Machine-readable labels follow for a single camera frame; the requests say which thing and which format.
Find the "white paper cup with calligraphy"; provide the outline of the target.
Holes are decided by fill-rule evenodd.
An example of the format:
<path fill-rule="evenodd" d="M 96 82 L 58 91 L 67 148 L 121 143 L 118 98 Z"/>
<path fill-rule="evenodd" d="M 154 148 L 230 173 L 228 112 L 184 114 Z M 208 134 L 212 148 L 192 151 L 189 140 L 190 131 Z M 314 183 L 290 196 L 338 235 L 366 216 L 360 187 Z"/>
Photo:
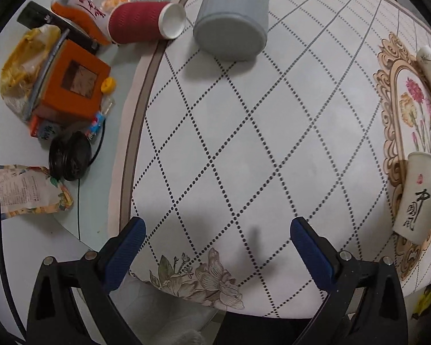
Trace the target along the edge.
<path fill-rule="evenodd" d="M 412 152 L 408 156 L 406 181 L 393 231 L 415 245 L 421 245 L 431 231 L 431 154 Z"/>

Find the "red ribbed paper cup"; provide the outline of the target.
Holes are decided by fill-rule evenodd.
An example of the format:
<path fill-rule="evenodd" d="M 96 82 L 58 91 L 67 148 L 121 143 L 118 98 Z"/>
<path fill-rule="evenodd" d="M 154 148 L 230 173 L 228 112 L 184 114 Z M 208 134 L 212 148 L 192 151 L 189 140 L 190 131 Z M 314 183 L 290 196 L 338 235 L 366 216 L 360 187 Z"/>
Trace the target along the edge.
<path fill-rule="evenodd" d="M 143 41 L 174 40 L 185 29 L 185 8 L 175 2 L 126 2 L 117 6 L 107 25 L 118 45 Z"/>

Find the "grey ribbed cup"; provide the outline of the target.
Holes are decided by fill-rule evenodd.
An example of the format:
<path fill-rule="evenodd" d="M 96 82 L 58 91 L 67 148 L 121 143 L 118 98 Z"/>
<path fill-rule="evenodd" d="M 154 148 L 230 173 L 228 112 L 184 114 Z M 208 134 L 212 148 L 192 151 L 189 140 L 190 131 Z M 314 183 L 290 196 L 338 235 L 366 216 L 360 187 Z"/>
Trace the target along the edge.
<path fill-rule="evenodd" d="M 203 0 L 193 29 L 201 50 L 223 61 L 250 61 L 268 40 L 269 0 Z"/>

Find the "printed snack packet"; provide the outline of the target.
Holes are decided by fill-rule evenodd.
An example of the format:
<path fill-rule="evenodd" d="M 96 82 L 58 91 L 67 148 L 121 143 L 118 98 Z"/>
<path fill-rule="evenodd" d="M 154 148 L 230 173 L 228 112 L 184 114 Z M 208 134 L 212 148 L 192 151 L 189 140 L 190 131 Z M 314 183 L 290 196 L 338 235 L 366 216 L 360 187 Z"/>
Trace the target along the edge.
<path fill-rule="evenodd" d="M 58 213 L 73 205 L 71 193 L 46 167 L 0 165 L 1 218 Z"/>

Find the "patterned floral tablecloth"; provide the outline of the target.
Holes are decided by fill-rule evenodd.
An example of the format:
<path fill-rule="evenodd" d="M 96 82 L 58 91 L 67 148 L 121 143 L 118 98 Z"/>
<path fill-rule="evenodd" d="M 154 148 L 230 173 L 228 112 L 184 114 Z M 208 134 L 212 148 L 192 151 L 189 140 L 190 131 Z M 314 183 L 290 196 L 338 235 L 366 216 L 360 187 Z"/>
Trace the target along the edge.
<path fill-rule="evenodd" d="M 431 154 L 431 95 L 415 68 L 431 29 L 390 0 L 269 0 L 251 62 L 203 52 L 187 23 L 152 47 L 124 105 L 112 181 L 146 236 L 130 274 L 177 298 L 269 318 L 324 300 L 290 241 L 302 216 L 338 250 L 431 283 L 431 231 L 392 231 L 404 160 Z"/>

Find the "orange gift box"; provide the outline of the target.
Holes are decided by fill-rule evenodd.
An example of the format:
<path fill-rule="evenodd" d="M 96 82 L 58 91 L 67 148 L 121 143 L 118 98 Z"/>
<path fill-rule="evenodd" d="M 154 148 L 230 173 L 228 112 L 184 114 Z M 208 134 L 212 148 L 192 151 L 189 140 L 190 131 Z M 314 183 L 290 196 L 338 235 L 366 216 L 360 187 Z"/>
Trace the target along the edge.
<path fill-rule="evenodd" d="M 45 60 L 28 98 L 25 116 L 30 135 L 41 138 L 47 125 L 67 127 L 90 122 L 100 110 L 101 85 L 110 66 L 70 40 L 55 46 Z"/>

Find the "yellow plastic bag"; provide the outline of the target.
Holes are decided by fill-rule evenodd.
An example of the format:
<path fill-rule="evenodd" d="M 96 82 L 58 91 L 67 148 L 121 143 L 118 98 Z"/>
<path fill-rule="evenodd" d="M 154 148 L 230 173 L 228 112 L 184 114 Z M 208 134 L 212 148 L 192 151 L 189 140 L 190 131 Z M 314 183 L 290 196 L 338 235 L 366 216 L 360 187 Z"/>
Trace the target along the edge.
<path fill-rule="evenodd" d="M 2 100 L 21 120 L 39 71 L 60 37 L 61 30 L 49 24 L 28 30 L 1 69 Z"/>

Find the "black rectangular box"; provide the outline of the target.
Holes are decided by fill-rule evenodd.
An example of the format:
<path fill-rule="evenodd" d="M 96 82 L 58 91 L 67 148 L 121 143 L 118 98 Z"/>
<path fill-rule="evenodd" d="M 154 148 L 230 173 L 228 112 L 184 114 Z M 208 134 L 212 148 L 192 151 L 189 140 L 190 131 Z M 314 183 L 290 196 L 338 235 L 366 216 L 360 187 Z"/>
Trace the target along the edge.
<path fill-rule="evenodd" d="M 68 40 L 75 42 L 93 55 L 96 55 L 100 49 L 100 44 L 91 39 L 85 32 L 36 2 L 29 2 L 19 13 L 17 21 L 29 29 L 35 29 L 46 24 L 57 26 L 62 34 L 68 31 Z"/>

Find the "orange labelled drink bottle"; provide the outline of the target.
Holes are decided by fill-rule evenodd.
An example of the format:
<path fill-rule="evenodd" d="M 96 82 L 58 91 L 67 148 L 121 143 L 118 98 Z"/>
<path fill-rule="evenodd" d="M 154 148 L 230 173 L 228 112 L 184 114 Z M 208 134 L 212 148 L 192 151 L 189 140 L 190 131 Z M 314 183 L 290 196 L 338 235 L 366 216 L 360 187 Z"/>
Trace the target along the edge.
<path fill-rule="evenodd" d="M 107 30 L 109 16 L 92 0 L 51 0 L 51 10 L 78 25 L 88 36 L 100 45 L 110 45 Z"/>

